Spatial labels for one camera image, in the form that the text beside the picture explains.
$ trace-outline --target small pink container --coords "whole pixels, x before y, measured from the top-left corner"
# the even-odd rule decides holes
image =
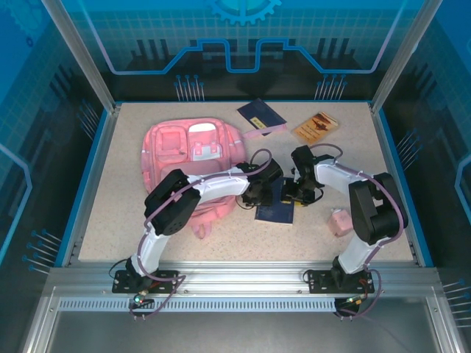
[[[327,225],[337,238],[343,237],[353,230],[352,217],[343,209],[334,210]]]

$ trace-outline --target blue notebook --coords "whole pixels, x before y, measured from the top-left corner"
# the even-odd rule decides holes
[[[260,98],[238,108],[237,111],[256,129],[286,124],[286,120],[281,118],[277,112]]]
[[[281,189],[285,180],[288,178],[279,178],[272,184],[273,203],[272,206],[257,206],[255,220],[272,222],[278,224],[293,224],[294,201],[289,203],[281,202]]]

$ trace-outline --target book cover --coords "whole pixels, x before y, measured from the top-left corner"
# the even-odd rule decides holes
[[[281,201],[281,189],[288,178],[279,178],[272,184],[272,206],[257,206],[255,220],[272,222],[277,224],[293,224],[294,202]]]
[[[291,133],[294,134],[301,143],[312,145],[319,142],[319,140],[338,126],[339,123],[336,119],[332,118],[327,113],[320,112],[293,129]]]
[[[237,111],[256,129],[286,124],[286,120],[260,98],[238,108]]]

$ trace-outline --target speckled countertop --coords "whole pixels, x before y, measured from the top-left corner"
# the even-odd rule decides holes
[[[178,118],[211,116],[247,132],[252,128],[237,112],[245,105],[230,103],[126,103],[122,104],[102,177],[93,203],[79,260],[115,261],[129,257],[143,234],[146,191],[141,176],[141,145],[150,126]],[[376,174],[386,170],[366,103],[276,102],[269,105],[287,120],[291,130],[319,111],[333,116],[340,127],[322,142],[344,149],[345,165]],[[290,132],[246,140],[247,155],[268,148],[290,175],[290,153],[300,144]],[[317,154],[335,153],[319,148]],[[265,156],[255,159],[262,163]],[[335,238],[327,228],[331,209],[348,208],[340,192],[325,188],[324,198],[309,207],[296,207],[294,223],[276,225],[253,221],[254,210],[237,207],[228,217],[213,222],[209,237],[200,240],[189,228],[173,235],[162,260],[332,260],[342,252],[351,234]],[[406,236],[382,249],[376,260],[412,260]]]

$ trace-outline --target brown book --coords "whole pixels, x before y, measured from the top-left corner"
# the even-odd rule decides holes
[[[339,127],[339,123],[336,119],[327,113],[320,112],[293,129],[291,133],[302,143],[312,145],[319,142],[337,127]]]

